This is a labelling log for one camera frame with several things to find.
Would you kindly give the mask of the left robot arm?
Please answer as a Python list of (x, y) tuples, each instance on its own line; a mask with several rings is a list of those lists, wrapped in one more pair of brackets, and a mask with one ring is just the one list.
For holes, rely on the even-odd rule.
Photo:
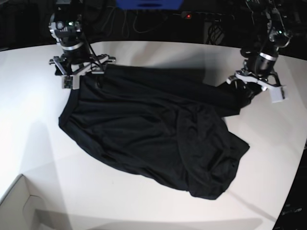
[(226, 83), (247, 90), (248, 97), (268, 90), (273, 103), (281, 102), (288, 98), (288, 93), (286, 86), (280, 83), (274, 65), (279, 49), (289, 45), (292, 33), (286, 29), (275, 1), (247, 0), (245, 4), (251, 11), (257, 41), (240, 50), (245, 58), (243, 67), (235, 71)]

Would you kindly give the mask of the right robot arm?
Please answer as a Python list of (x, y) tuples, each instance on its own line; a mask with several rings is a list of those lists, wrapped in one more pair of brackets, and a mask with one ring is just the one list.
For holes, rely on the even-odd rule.
[(61, 76), (62, 88), (76, 90), (80, 87), (80, 77), (88, 73), (103, 75), (107, 65), (115, 63), (116, 58), (95, 54), (84, 33), (79, 0), (57, 0), (55, 7), (48, 28), (63, 54), (54, 56), (48, 63), (55, 66), (55, 75)]

